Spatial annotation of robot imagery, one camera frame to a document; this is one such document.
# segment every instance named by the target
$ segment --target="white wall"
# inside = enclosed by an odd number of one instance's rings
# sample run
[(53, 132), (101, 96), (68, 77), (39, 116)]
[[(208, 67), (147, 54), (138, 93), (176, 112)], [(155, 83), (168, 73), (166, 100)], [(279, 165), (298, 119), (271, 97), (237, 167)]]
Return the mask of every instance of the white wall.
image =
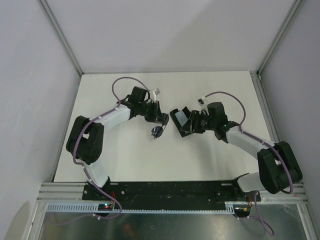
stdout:
[(290, 142), (320, 225), (320, 1), (307, 0), (262, 75), (281, 137)]
[(257, 70), (293, 0), (48, 0), (85, 73)]
[(0, 32), (0, 239), (18, 240), (52, 171), (79, 76), (36, 0), (2, 1)]

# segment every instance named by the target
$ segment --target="metal floor panel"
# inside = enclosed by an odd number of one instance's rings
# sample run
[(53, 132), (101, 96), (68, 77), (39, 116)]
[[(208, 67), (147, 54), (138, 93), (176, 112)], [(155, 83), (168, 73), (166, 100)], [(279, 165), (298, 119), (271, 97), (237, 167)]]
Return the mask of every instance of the metal floor panel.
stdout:
[(84, 217), (63, 223), (83, 213), (48, 212), (40, 240), (306, 240), (297, 206), (260, 205), (263, 218), (273, 227), (269, 236), (255, 219), (237, 220), (225, 214), (129, 214), (113, 220)]

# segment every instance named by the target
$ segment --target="black mounting plate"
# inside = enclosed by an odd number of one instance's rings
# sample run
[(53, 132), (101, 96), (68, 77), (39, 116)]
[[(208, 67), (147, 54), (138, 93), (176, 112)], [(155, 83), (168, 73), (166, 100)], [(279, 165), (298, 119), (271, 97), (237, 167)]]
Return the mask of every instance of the black mounting plate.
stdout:
[[(255, 191), (242, 192), (237, 178), (221, 181), (151, 181), (108, 182), (103, 191), (115, 198), (126, 210), (213, 211), (225, 210), (225, 202), (253, 200)], [(82, 200), (109, 201), (87, 183)]]

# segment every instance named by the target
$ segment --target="black bracket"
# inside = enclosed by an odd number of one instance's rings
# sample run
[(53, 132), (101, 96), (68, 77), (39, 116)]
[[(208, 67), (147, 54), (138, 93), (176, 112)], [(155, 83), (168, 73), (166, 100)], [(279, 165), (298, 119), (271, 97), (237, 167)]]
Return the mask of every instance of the black bracket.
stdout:
[[(274, 144), (274, 148), (283, 159), (292, 182), (295, 184), (301, 181), (303, 175), (290, 145), (281, 141)], [(283, 166), (275, 162), (277, 156), (271, 149), (262, 149), (257, 153), (257, 158), (260, 180), (268, 192), (276, 194), (289, 186), (288, 176)]]
[[(66, 150), (69, 153), (73, 154), (79, 134), (89, 121), (90, 119), (84, 116), (78, 116), (75, 119), (70, 136), (66, 143)], [(84, 134), (88, 134), (88, 138), (83, 136), (79, 142), (79, 146), (76, 151), (77, 159), (84, 161), (87, 165), (98, 160), (103, 148), (104, 130), (105, 127), (101, 123), (91, 123), (84, 132)]]
[(120, 103), (130, 109), (130, 119), (143, 116), (149, 123), (168, 124), (168, 114), (161, 112), (159, 101), (151, 101), (150, 93), (144, 88), (135, 86), (128, 100), (123, 99)]
[(226, 143), (227, 131), (239, 124), (234, 121), (228, 121), (225, 108), (221, 102), (212, 102), (207, 106), (208, 112), (205, 110), (189, 111), (187, 107), (179, 111), (174, 109), (170, 112), (170, 116), (178, 129), (181, 137), (190, 134), (203, 134), (205, 131), (214, 131), (214, 135), (218, 140)]

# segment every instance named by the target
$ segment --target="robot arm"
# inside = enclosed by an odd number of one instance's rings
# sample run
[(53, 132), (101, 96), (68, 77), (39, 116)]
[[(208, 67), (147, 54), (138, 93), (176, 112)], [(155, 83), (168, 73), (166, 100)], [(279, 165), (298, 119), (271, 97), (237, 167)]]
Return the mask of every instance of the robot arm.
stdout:
[[(101, 188), (108, 180), (108, 175), (100, 159), (104, 135), (108, 130), (136, 116), (144, 116), (145, 120), (150, 123), (158, 123), (163, 126), (168, 124), (168, 114), (161, 112), (159, 101), (155, 99), (158, 93), (160, 93), (158, 89), (153, 91), (152, 100), (150, 93), (146, 89), (135, 86), (131, 95), (120, 101), (119, 107), (93, 122), (84, 132), (87, 137), (82, 136), (76, 150), (76, 158), (79, 163), (83, 164), (91, 180), (98, 187)], [(66, 149), (71, 154), (74, 151), (81, 130), (89, 121), (90, 119), (84, 116), (78, 116), (75, 119), (66, 144)], [(160, 137), (162, 133), (163, 128), (159, 126), (152, 130), (152, 135), (155, 139)]]
[[(201, 99), (202, 110), (189, 111), (187, 107), (182, 110), (171, 111), (170, 116), (176, 125), (180, 135), (184, 138), (190, 134), (202, 134), (205, 131), (214, 131), (218, 140), (235, 145), (246, 151), (258, 161), (259, 172), (246, 174), (238, 178), (238, 184), (243, 192), (266, 189), (272, 194), (287, 188), (288, 176), (281, 164), (275, 161), (274, 152), (263, 143), (272, 146), (283, 159), (293, 183), (302, 179), (302, 172), (297, 163), (295, 155), (287, 142), (275, 143), (271, 140), (260, 137), (239, 128), (239, 124), (229, 121), (221, 102), (212, 102), (206, 105)], [(252, 135), (261, 142), (248, 136)]]

